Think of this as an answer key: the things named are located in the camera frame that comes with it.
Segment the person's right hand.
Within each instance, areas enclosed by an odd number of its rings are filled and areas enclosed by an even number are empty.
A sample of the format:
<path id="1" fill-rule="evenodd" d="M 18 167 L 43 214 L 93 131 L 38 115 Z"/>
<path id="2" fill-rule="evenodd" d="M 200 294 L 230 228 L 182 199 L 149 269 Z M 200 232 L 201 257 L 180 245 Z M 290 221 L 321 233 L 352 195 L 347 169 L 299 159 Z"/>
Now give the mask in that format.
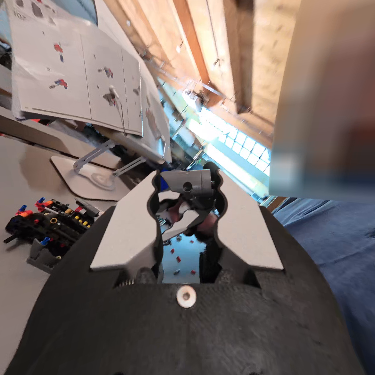
<path id="1" fill-rule="evenodd" d="M 214 227 L 218 220 L 218 216 L 210 212 L 203 222 L 197 225 L 194 229 L 194 236 L 200 242 L 206 242 L 213 237 Z"/>

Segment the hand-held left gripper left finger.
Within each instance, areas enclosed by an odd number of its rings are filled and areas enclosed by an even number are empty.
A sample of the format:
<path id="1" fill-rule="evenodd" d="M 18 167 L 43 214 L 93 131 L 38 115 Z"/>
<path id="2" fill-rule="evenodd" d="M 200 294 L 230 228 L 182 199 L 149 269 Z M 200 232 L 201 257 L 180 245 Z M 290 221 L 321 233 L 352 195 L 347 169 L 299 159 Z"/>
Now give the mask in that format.
<path id="1" fill-rule="evenodd" d="M 159 190 L 160 173 L 153 171 L 118 201 L 90 265 L 92 271 L 125 270 L 135 279 L 139 269 L 148 268 L 160 278 Z"/>

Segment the partly built lego car model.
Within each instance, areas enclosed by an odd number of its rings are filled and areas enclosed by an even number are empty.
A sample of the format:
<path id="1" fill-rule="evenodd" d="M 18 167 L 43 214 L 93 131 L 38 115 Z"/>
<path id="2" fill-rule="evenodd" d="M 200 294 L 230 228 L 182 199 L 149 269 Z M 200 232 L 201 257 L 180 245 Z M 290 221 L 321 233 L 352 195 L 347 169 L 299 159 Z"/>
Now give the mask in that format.
<path id="1" fill-rule="evenodd" d="M 104 212 L 81 198 L 77 208 L 44 197 L 35 203 L 36 212 L 22 205 L 5 226 L 8 244 L 20 240 L 31 245 L 27 264 L 51 274 L 71 247 Z"/>

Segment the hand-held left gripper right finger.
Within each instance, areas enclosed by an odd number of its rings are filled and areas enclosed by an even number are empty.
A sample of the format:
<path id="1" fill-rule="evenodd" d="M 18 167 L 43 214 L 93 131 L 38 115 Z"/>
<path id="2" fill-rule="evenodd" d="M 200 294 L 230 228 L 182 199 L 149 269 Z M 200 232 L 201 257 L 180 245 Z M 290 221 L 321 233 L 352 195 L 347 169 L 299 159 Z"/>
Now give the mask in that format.
<path id="1" fill-rule="evenodd" d="M 284 266 L 260 206 L 223 171 L 218 170 L 215 207 L 219 213 L 214 238 L 219 265 L 244 282 L 251 271 L 283 271 Z"/>

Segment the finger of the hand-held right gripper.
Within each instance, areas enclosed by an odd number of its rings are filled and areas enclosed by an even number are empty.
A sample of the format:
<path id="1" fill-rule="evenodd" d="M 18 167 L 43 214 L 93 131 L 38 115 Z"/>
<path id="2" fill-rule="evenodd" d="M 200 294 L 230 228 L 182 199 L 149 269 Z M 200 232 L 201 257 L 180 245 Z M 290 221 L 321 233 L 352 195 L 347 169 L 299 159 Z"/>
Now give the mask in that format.
<path id="1" fill-rule="evenodd" d="M 180 221 L 175 222 L 170 228 L 162 232 L 162 235 L 180 235 L 187 229 L 196 226 L 201 220 L 200 217 L 201 215 L 198 211 L 187 210 L 182 215 Z"/>

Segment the small lego subassembly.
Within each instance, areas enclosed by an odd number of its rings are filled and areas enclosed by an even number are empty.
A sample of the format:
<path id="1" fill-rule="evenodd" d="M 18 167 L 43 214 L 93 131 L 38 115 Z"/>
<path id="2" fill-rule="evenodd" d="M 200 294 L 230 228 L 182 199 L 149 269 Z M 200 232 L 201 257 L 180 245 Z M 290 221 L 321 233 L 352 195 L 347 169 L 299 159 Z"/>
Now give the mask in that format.
<path id="1" fill-rule="evenodd" d="M 213 209 L 220 178 L 219 167 L 207 162 L 201 170 L 163 171 L 160 181 L 168 190 L 178 193 L 179 199 L 194 210 Z"/>

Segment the lego instruction manual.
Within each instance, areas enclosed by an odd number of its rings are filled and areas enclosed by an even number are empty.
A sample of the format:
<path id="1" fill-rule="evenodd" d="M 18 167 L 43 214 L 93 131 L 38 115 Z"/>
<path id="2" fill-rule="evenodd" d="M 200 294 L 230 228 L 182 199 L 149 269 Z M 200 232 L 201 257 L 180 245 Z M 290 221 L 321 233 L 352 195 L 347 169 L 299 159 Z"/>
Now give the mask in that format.
<path id="1" fill-rule="evenodd" d="M 171 162 L 170 128 L 156 83 L 106 4 L 97 24 L 53 1 L 4 1 L 18 120 L 81 120 Z"/>

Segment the white book stand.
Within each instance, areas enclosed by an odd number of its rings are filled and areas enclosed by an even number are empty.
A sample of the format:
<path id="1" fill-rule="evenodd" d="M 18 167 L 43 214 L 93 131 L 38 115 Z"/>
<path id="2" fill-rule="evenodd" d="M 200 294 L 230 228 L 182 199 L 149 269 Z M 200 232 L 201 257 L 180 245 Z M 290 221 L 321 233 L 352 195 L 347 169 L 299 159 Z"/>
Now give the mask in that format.
<path id="1" fill-rule="evenodd" d="M 83 157 L 73 159 L 53 156 L 50 159 L 62 180 L 77 197 L 88 200 L 119 201 L 130 191 L 120 176 L 146 161 L 152 161 L 158 165 L 172 161 L 169 135 L 162 135 L 156 140 L 156 147 L 151 148 L 144 138 L 125 135 L 104 127 L 99 127 L 99 131 L 109 140 Z M 93 163 L 115 145 L 124 146 L 134 151 L 139 157 L 115 171 Z"/>

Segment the person's blue sweater torso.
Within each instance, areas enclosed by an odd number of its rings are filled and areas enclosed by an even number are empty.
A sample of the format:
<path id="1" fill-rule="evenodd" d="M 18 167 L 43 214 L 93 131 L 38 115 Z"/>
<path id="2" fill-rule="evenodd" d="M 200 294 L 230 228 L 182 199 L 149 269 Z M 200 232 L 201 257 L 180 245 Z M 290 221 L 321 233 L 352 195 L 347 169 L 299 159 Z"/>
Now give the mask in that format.
<path id="1" fill-rule="evenodd" d="M 273 215 L 319 266 L 359 360 L 375 374 L 374 204 L 287 198 Z"/>

